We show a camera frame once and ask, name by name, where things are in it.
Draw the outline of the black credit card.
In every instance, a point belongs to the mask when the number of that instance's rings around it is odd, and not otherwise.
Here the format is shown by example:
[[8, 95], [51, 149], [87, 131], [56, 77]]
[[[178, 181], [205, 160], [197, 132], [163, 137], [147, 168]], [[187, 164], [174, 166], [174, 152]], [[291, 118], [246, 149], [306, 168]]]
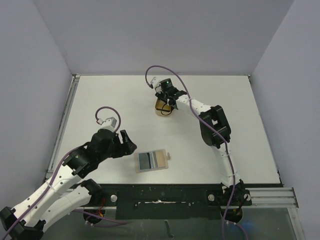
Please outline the black credit card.
[[141, 171], [149, 170], [151, 168], [150, 154], [148, 152], [139, 153], [138, 163]]

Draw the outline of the beige leather card holder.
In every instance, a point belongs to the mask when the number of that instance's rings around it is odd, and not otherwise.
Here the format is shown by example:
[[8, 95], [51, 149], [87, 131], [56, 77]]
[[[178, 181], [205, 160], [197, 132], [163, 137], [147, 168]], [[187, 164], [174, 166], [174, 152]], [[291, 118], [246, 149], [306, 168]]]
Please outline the beige leather card holder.
[[[171, 155], [170, 155], [169, 152], [167, 152], [165, 150], [166, 159], [167, 159], [167, 168], [155, 169], [154, 168], [153, 151], [156, 151], [156, 150], [137, 152], [137, 153], [134, 154], [135, 171], [137, 173], [145, 173], [145, 172], [151, 172], [151, 171], [157, 171], [157, 170], [164, 170], [164, 169], [167, 169], [169, 167], [168, 161], [171, 159]], [[147, 169], [147, 170], [140, 170], [139, 169], [139, 160], [138, 160], [138, 154], [139, 153], [149, 153], [149, 155], [150, 155], [150, 166], [151, 166], [150, 169]]]

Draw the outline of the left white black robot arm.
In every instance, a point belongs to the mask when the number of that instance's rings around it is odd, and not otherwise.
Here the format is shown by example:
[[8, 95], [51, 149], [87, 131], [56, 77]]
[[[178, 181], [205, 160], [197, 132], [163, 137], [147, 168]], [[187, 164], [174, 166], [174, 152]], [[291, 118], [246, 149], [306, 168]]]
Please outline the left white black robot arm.
[[127, 132], [99, 129], [91, 141], [69, 151], [53, 175], [27, 199], [0, 212], [6, 235], [14, 240], [39, 240], [56, 221], [86, 204], [95, 206], [102, 199], [102, 188], [84, 178], [108, 158], [134, 153], [137, 146]]

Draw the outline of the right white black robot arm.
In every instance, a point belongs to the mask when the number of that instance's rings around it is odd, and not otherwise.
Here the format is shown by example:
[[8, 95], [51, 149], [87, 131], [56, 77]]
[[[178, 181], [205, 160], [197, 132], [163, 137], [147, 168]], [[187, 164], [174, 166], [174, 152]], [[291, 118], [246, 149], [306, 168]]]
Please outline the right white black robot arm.
[[159, 80], [154, 77], [151, 86], [155, 96], [172, 109], [184, 111], [199, 120], [200, 133], [206, 145], [211, 147], [221, 174], [221, 183], [228, 187], [222, 192], [223, 200], [230, 205], [241, 198], [240, 191], [232, 187], [237, 184], [239, 177], [232, 165], [228, 143], [231, 139], [231, 127], [225, 112], [220, 105], [209, 106], [184, 91], [174, 87], [170, 78]]

